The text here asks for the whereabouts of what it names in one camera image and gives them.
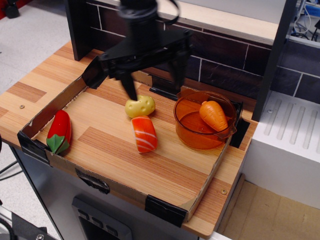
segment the wooden tabletop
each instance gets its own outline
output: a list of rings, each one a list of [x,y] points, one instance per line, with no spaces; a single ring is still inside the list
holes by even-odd
[[[17,133],[36,115],[38,114],[52,99],[61,93],[71,82],[77,79],[91,62],[93,57],[101,52],[93,50],[81,61],[75,61],[71,43],[67,43],[60,50],[50,56],[47,60],[41,63],[38,67],[32,70],[28,75],[17,82],[13,87],[8,89],[0,96],[0,133],[2,140],[15,148],[21,149]],[[140,77],[148,77],[143,73],[137,73]],[[114,89],[119,89],[119,81],[112,81],[110,85],[114,85]],[[141,93],[146,93],[147,87],[144,84],[137,83],[138,90]],[[124,105],[124,93],[114,92],[113,98],[121,96],[118,99],[119,104]],[[257,126],[256,122],[251,121],[252,113],[249,111],[243,112],[243,118],[251,122],[250,127],[240,145],[240,148],[228,146],[226,153],[222,159],[212,182],[205,192],[201,202],[195,210],[189,222],[184,222],[182,228],[190,231],[202,238],[208,239],[214,230],[218,228],[218,223],[222,217],[224,208],[229,193],[236,184],[239,177],[239,169],[243,162],[246,150],[250,143],[251,137]],[[161,122],[154,122],[155,125],[161,125]],[[90,129],[86,132],[86,137],[90,138],[90,134],[97,134],[97,129]],[[165,142],[160,142],[169,149],[170,145]],[[83,144],[83,141],[78,141],[76,144]],[[201,178],[201,174],[208,171],[206,165],[200,164],[197,166],[197,177]],[[185,195],[180,196],[183,203]]]

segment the toy salmon sushi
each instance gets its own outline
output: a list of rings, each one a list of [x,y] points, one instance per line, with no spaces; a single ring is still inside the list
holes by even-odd
[[[139,153],[147,153],[157,148],[158,140],[154,125],[148,116],[131,119],[135,144]]]

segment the black cable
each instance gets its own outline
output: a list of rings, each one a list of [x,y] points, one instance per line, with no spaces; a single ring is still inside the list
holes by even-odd
[[[313,40],[314,40],[314,37],[316,36],[316,32],[317,32],[317,30],[318,30],[318,28],[316,28],[316,29],[315,29],[315,31],[314,31],[314,33],[312,34],[311,41],[313,41]]]
[[[16,173],[10,175],[10,176],[6,176],[6,177],[3,177],[3,178],[0,178],[0,181],[9,179],[9,178],[11,178],[11,177],[13,177],[13,176],[15,176],[15,175],[18,175],[18,174],[20,174],[20,173],[22,173],[22,172],[23,172],[23,171],[21,170],[21,171],[18,171],[18,172],[16,172]]]
[[[295,32],[295,33],[292,33],[291,36],[294,36],[294,37],[301,37],[301,38],[306,38],[309,40],[309,38],[307,37],[307,35],[303,34],[303,33],[298,33],[298,32]]]
[[[4,171],[8,170],[9,168],[11,168],[13,165],[17,164],[18,161],[14,161],[12,163],[10,163],[8,166],[6,166],[4,169],[0,170],[0,174],[2,174]]]
[[[0,218],[0,224],[2,224],[3,226],[5,226],[6,229],[8,229],[9,235],[10,235],[10,240],[15,240],[15,232],[12,229],[12,227],[10,226],[10,224],[7,223],[7,221],[5,221],[3,218]]]

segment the cardboard tray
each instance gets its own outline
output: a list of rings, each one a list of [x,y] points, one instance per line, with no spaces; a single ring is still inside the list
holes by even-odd
[[[175,101],[135,82],[138,94],[151,96],[156,104],[150,118],[158,147],[140,154],[120,81],[105,80],[97,90],[87,84],[79,77],[24,126],[18,133],[23,152],[181,227],[200,203],[229,140],[212,150],[187,147],[176,134]],[[60,109],[71,118],[72,137],[69,149],[56,155],[46,137]]]

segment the toy vegetable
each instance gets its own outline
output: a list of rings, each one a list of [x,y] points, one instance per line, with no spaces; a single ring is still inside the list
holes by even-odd
[[[206,124],[218,132],[228,127],[224,110],[216,101],[204,101],[200,107],[199,114]]]
[[[158,140],[154,125],[148,116],[131,119],[135,144],[139,153],[147,153],[157,148]]]
[[[129,99],[125,103],[125,113],[130,118],[148,116],[156,109],[155,101],[150,96],[138,95],[137,101]]]
[[[59,154],[70,146],[71,121],[68,113],[63,110],[56,112],[49,129],[46,144],[54,154]]]

